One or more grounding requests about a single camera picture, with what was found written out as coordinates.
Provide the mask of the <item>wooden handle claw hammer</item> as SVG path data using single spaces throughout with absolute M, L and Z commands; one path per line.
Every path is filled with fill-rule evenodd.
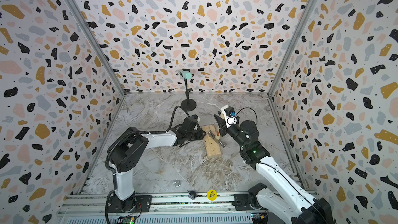
M 212 127 L 209 128 L 209 130 L 207 131 L 207 134 L 214 141 L 217 141 L 222 148 L 225 148 L 226 144 L 221 141 L 221 132 L 220 132 L 219 123 L 217 123 L 217 125 L 213 125 Z

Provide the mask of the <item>wooden block with nails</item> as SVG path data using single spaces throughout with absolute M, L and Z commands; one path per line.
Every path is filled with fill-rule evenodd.
M 202 126 L 202 130 L 206 132 L 206 136 L 204 137 L 205 148 L 208 158 L 219 157 L 221 156 L 220 145 L 217 141 L 214 141 L 208 134 L 207 131 L 212 125 Z

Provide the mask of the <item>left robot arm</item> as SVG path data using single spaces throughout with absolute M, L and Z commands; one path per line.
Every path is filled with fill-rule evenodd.
M 201 129 L 197 116 L 186 117 L 182 124 L 166 131 L 141 131 L 128 128 L 109 148 L 105 167 L 113 177 L 113 193 L 106 208 L 113 212 L 130 212 L 138 207 L 138 200 L 133 186 L 133 169 L 138 164 L 144 151 L 156 147 L 174 147 L 200 141 L 206 136 Z

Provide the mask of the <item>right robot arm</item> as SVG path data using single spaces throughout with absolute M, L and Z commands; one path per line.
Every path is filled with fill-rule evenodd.
M 257 125 L 252 120 L 242 123 L 233 116 L 214 115 L 221 136 L 229 135 L 240 148 L 243 161 L 263 176 L 276 190 L 257 184 L 250 190 L 252 204 L 270 210 L 286 224 L 332 224 L 330 204 L 316 199 L 294 181 L 261 145 Z

